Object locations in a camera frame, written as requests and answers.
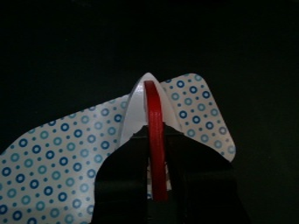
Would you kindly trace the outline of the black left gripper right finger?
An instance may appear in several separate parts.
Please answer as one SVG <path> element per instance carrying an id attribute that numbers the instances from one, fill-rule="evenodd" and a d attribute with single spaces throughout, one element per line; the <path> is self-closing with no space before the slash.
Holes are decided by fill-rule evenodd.
<path id="1" fill-rule="evenodd" d="M 230 161 L 170 126 L 164 147 L 180 224 L 251 224 Z"/>

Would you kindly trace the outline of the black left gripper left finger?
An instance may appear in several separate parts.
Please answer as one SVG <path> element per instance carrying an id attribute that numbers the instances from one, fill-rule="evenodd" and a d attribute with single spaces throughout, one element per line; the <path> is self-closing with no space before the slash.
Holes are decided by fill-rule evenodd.
<path id="1" fill-rule="evenodd" d="M 143 127 L 98 170 L 90 224 L 147 223 L 148 151 L 148 130 Z"/>

